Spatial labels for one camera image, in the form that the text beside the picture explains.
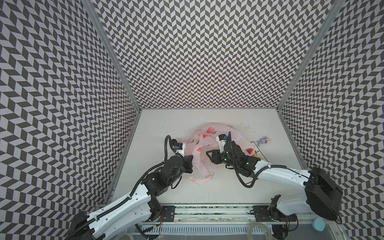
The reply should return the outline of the pink plastic bag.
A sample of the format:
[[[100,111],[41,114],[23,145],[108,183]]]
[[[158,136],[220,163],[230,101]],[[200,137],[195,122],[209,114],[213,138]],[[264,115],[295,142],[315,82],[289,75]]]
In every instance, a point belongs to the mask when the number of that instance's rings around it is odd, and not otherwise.
[[[213,178],[220,166],[212,163],[206,152],[219,150],[217,137],[221,134],[227,135],[229,132],[232,133],[232,140],[240,146],[245,155],[253,156],[255,154],[256,145],[246,140],[240,131],[224,124],[207,124],[197,129],[192,137],[185,141],[185,155],[193,156],[193,172],[189,175],[191,182],[203,185]]]

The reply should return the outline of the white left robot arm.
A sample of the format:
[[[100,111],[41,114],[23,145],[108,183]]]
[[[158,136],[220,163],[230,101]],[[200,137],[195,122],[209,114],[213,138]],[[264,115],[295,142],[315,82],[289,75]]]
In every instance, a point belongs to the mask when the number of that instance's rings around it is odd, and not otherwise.
[[[184,173],[193,172],[193,156],[185,156],[186,144],[166,136],[164,160],[149,168],[133,189],[116,201],[91,213],[76,214],[66,240],[107,240],[129,227],[162,216],[157,197],[176,188]]]

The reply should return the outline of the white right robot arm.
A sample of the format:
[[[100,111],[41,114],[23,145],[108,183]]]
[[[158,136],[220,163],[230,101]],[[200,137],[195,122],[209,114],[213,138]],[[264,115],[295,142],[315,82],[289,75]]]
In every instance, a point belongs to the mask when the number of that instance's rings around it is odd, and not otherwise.
[[[323,169],[291,169],[284,165],[271,164],[259,157],[246,155],[241,147],[232,140],[230,133],[216,138],[218,149],[206,152],[209,160],[215,164],[224,164],[234,170],[239,182],[245,188],[252,188],[256,181],[265,180],[296,189],[297,194],[276,195],[269,205],[270,216],[314,213],[317,216],[341,224],[340,205],[343,191]]]

